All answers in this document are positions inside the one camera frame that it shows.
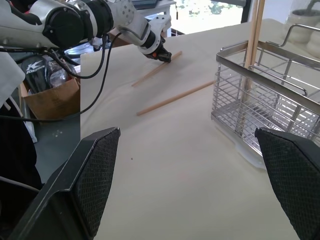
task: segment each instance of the white tabletop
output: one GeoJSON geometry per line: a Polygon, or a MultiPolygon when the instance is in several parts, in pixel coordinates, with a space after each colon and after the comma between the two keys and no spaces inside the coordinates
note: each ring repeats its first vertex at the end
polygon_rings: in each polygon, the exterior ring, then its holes
{"type": "MultiPolygon", "coordinates": [[[[102,96],[81,116],[81,136],[120,127],[109,199],[95,240],[297,240],[265,171],[251,166],[210,119],[207,87],[143,116],[136,112],[214,79],[221,47],[248,39],[248,23],[167,38],[180,58],[137,88],[158,61],[137,47],[112,50],[102,96]]],[[[261,40],[281,42],[281,23],[264,20],[261,40]]],[[[81,74],[101,53],[81,56],[81,74]]],[[[81,81],[81,109],[102,73],[81,81]]]]}

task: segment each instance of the wire dish rack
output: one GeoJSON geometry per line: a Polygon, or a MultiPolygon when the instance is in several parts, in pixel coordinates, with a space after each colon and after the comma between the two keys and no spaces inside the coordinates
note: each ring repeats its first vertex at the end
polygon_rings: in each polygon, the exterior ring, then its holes
{"type": "Polygon", "coordinates": [[[211,119],[265,168],[255,130],[292,133],[320,146],[320,61],[283,49],[283,44],[258,42],[255,65],[244,67],[248,41],[224,47],[214,83],[211,119]]]}

